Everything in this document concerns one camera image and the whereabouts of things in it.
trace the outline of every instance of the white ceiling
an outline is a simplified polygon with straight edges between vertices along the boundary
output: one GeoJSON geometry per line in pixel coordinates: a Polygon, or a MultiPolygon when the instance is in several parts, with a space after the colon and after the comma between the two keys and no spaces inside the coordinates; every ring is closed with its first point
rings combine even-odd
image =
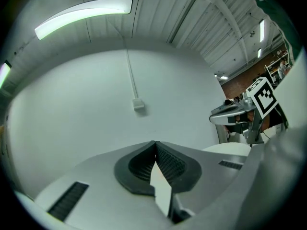
{"type": "MultiPolygon", "coordinates": [[[[34,29],[52,15],[91,0],[30,0],[10,31],[0,60],[12,69],[1,93],[13,93],[21,80],[40,64],[74,45],[119,37],[106,16],[66,25],[39,41],[34,29]]],[[[209,0],[133,0],[128,15],[109,15],[108,19],[128,38],[145,37],[171,43],[175,47],[197,50],[213,71],[231,76],[257,58],[257,50],[269,49],[279,34],[253,0],[221,0],[227,10],[209,0]],[[229,21],[233,16],[238,31],[229,21]],[[259,21],[266,19],[265,40],[259,42],[259,21]]]]}

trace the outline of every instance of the ceiling light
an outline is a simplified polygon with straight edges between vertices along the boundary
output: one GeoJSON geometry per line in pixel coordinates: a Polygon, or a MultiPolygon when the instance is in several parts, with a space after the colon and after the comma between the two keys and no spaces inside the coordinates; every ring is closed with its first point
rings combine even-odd
{"type": "Polygon", "coordinates": [[[9,74],[11,67],[12,66],[10,65],[10,63],[7,60],[1,66],[1,68],[0,68],[0,88],[1,88],[4,80],[6,79],[7,75],[9,74]]]}
{"type": "Polygon", "coordinates": [[[260,42],[262,42],[264,39],[264,20],[260,21],[259,26],[260,26],[260,42]]]}
{"type": "Polygon", "coordinates": [[[43,39],[53,31],[72,22],[106,14],[128,14],[131,12],[132,0],[95,0],[85,2],[50,17],[37,28],[36,36],[43,39]]]}

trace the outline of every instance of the white cable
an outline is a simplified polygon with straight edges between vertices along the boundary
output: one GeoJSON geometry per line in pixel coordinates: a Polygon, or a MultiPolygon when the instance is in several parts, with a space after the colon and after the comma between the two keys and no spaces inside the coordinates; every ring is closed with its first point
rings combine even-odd
{"type": "Polygon", "coordinates": [[[115,31],[118,33],[118,35],[119,35],[119,36],[121,37],[121,39],[123,40],[124,47],[125,47],[125,51],[126,51],[127,65],[128,65],[128,69],[129,69],[130,80],[131,80],[132,89],[133,89],[133,93],[134,93],[134,98],[135,98],[135,99],[138,99],[138,93],[136,92],[136,88],[135,88],[134,78],[133,78],[133,74],[132,74],[132,69],[131,69],[131,65],[130,65],[130,59],[129,59],[128,49],[127,49],[127,46],[126,46],[125,39],[124,39],[124,37],[120,34],[120,32],[117,30],[117,28],[109,21],[108,16],[106,16],[106,20],[109,22],[109,24],[110,24],[111,26],[113,26],[113,28],[115,29],[115,31]]]}

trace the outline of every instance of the brick wall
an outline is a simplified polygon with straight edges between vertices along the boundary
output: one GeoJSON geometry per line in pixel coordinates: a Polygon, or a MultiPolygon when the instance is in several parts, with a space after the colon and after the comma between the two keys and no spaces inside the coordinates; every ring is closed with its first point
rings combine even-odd
{"type": "Polygon", "coordinates": [[[223,84],[222,89],[226,97],[232,99],[236,96],[240,96],[242,92],[245,92],[248,86],[253,83],[253,79],[256,78],[258,74],[265,72],[264,66],[270,65],[271,61],[278,59],[275,52],[279,49],[286,50],[285,45],[281,45],[272,53],[269,53],[266,57],[253,65],[251,68],[223,84]]]}

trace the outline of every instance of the white wall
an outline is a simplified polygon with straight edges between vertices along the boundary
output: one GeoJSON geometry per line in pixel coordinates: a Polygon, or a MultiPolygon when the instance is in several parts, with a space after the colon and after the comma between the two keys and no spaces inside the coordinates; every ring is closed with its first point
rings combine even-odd
{"type": "Polygon", "coordinates": [[[10,141],[17,175],[31,197],[100,153],[149,140],[195,149],[218,143],[209,115],[225,95],[202,57],[157,42],[130,40],[127,46],[144,111],[132,108],[121,41],[71,49],[21,84],[10,110],[10,141]]]}

